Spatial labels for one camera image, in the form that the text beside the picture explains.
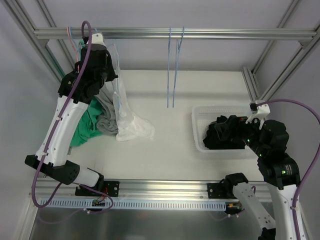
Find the black tank top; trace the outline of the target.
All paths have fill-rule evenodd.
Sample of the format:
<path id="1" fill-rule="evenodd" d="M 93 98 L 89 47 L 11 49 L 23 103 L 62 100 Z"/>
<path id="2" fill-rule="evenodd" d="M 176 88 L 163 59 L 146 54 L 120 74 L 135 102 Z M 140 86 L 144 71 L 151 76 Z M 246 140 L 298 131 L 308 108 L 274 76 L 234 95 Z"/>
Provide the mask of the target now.
<path id="1" fill-rule="evenodd" d="M 245 143 L 237 135 L 242 117 L 221 115 L 208 125 L 202 140 L 209 150 L 243 150 Z"/>

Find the white tank top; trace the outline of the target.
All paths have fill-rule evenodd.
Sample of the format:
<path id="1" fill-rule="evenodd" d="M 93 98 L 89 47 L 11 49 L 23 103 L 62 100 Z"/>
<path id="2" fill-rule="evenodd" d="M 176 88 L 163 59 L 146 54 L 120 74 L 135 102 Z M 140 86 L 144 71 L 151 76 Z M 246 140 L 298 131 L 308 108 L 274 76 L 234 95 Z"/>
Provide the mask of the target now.
<path id="1" fill-rule="evenodd" d="M 151 140 L 154 137 L 155 128 L 148 121 L 136 115 L 129 106 L 125 84 L 121 75 L 117 46 L 112 43 L 107 49 L 111 55 L 114 72 L 117 75 L 117 78 L 112 81 L 113 106 L 118 127 L 115 139 L 118 142 L 130 141 L 137 137 Z"/>

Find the blue hanger of black top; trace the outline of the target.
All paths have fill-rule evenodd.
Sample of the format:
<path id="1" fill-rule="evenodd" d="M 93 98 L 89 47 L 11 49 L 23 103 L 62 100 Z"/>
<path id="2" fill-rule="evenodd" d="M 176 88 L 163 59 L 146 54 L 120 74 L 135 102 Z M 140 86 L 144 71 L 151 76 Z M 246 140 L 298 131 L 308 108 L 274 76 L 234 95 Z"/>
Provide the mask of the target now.
<path id="1" fill-rule="evenodd" d="M 169 28 L 168 45 L 167 45 L 167 90 L 166 90 L 166 107 L 169 108 L 170 98 L 170 55 L 171 55 L 172 28 Z"/>

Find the blue hanger of white top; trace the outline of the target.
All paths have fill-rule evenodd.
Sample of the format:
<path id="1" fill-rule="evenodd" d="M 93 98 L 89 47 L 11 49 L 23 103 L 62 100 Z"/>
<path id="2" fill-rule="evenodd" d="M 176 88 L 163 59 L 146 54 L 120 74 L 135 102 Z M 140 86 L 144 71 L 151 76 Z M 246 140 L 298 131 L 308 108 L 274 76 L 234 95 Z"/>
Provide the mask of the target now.
<path id="1" fill-rule="evenodd" d="M 118 75 L 118 78 L 111 82 L 106 82 L 103 87 L 106 87 L 113 95 L 113 105 L 116 120 L 128 121 L 132 117 L 132 112 L 128 104 L 126 90 L 121 76 L 120 60 L 117 45 L 111 43 L 109 45 L 106 45 L 106 48 L 110 52 L 112 65 L 115 70 L 115 73 Z"/>

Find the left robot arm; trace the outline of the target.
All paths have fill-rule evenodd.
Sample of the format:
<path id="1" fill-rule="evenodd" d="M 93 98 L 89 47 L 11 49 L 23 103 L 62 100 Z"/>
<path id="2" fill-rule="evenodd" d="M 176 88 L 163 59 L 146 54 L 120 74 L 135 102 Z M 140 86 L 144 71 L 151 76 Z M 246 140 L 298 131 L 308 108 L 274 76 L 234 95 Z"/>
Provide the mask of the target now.
<path id="1" fill-rule="evenodd" d="M 65 75 L 58 89 L 56 112 L 43 144 L 25 164 L 65 184 L 86 185 L 93 196 L 104 190 L 102 174 L 67 159 L 77 125 L 105 82 L 113 81 L 112 59 L 104 43 L 92 43 L 81 50 L 81 60 Z"/>

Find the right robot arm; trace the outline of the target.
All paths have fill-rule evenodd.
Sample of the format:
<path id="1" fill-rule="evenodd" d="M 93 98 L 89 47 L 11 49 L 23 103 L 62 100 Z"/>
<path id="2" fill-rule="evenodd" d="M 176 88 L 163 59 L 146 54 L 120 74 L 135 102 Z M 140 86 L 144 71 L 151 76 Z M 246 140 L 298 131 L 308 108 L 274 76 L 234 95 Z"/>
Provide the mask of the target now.
<path id="1" fill-rule="evenodd" d="M 241 172 L 226 175 L 219 183 L 207 184 L 208 197 L 237 199 L 253 221 L 259 240 L 304 240 L 298 199 L 301 185 L 297 163 L 287 154 L 289 134 L 282 122 L 245 116 L 220 116 L 208 126 L 204 145 L 212 150 L 241 150 L 249 147 L 257 155 L 257 166 L 269 190 L 274 216 L 268 215 L 248 179 Z"/>

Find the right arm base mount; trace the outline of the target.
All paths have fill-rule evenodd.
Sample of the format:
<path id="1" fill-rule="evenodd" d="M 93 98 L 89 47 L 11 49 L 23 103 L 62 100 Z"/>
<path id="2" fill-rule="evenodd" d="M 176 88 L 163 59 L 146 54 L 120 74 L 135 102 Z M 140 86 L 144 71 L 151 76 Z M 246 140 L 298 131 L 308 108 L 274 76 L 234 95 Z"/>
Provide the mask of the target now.
<path id="1" fill-rule="evenodd" d="M 224 178 L 221 179 L 219 182 L 207 183 L 206 188 L 207 196 L 209 199 L 236 199 L 232 191 L 226 187 Z"/>

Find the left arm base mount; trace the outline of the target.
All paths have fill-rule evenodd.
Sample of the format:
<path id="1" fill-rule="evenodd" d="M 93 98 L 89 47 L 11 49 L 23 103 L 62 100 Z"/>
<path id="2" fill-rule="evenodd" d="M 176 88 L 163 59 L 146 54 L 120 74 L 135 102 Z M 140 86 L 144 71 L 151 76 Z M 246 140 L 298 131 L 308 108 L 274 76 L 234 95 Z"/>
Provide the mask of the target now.
<path id="1" fill-rule="evenodd" d="M 92 187 L 95 191 L 99 191 L 101 193 L 105 193 L 110 197 L 118 197 L 120 190 L 120 182 L 115 180 L 100 180 L 94 187 Z M 90 191 L 82 186 L 75 189 L 75 195 L 80 197 L 100 197 L 101 194 Z"/>

